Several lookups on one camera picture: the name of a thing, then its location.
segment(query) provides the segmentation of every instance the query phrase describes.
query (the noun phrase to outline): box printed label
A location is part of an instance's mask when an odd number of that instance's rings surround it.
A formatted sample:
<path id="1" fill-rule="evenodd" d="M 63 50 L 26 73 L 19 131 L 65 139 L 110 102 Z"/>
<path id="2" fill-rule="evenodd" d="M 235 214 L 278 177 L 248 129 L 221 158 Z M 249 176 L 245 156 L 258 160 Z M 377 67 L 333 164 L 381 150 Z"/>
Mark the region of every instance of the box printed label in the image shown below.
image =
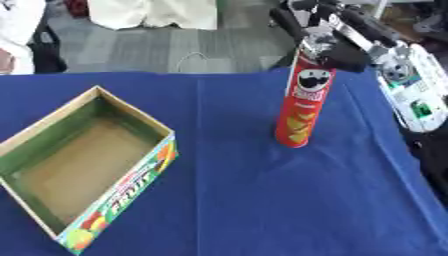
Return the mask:
<path id="1" fill-rule="evenodd" d="M 151 152 L 149 160 L 122 179 L 110 196 L 93 214 L 78 218 L 75 225 L 58 237 L 58 242 L 79 255 L 116 217 L 137 198 L 177 156 L 174 137 Z"/>

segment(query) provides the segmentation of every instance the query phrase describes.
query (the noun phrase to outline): table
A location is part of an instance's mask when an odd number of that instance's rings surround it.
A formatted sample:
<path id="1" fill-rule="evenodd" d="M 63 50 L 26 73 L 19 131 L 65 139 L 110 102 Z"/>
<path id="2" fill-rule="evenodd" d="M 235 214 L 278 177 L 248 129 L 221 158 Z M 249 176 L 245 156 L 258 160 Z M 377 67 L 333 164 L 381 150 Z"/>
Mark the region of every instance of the table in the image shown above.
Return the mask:
<path id="1" fill-rule="evenodd" d="M 288 70 L 0 77 L 0 141 L 100 84 L 180 157 L 83 255 L 447 255 L 448 216 L 369 70 L 339 72 L 309 146 L 272 137 Z M 2 255 L 69 255 L 0 190 Z"/>

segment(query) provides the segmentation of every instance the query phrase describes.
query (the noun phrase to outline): white bag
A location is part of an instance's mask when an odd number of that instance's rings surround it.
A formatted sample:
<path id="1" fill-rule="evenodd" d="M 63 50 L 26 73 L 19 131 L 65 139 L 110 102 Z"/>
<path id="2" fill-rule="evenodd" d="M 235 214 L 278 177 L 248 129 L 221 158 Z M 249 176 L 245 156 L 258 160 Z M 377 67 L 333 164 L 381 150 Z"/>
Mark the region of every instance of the white bag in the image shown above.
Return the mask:
<path id="1" fill-rule="evenodd" d="M 144 25 L 163 27 L 172 23 L 181 28 L 217 29 L 216 0 L 150 0 Z"/>
<path id="2" fill-rule="evenodd" d="M 149 0 L 88 0 L 90 20 L 110 29 L 132 28 L 142 24 Z"/>
<path id="3" fill-rule="evenodd" d="M 217 29 L 216 0 L 88 0 L 92 22 L 110 29 L 164 27 Z"/>

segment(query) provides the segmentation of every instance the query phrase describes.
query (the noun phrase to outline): pringles mascot face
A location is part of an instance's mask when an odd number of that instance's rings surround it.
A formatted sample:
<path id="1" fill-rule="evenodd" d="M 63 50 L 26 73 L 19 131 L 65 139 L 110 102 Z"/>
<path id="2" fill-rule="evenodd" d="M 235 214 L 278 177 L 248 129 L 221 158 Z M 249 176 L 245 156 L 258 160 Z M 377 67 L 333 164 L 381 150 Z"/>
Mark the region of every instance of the pringles mascot face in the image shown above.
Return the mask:
<path id="1" fill-rule="evenodd" d="M 307 92 L 322 90 L 330 81 L 331 74 L 326 70 L 306 69 L 298 74 L 299 86 Z"/>

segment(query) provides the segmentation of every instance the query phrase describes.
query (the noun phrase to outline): white cloth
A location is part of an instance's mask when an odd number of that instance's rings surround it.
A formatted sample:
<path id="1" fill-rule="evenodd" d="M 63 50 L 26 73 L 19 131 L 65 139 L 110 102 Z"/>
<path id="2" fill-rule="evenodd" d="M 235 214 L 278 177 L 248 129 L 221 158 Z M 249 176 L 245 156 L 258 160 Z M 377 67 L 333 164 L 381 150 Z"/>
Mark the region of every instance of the white cloth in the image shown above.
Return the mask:
<path id="1" fill-rule="evenodd" d="M 44 9 L 44 0 L 0 0 L 0 48 L 15 58 L 11 74 L 34 73 L 33 55 L 26 44 Z"/>
<path id="2" fill-rule="evenodd" d="M 92 22 L 122 29 L 144 25 L 217 29 L 216 0 L 88 0 Z"/>
<path id="3" fill-rule="evenodd" d="M 218 28 L 216 0 L 150 0 L 144 24 L 163 27 L 172 23 L 181 28 Z"/>

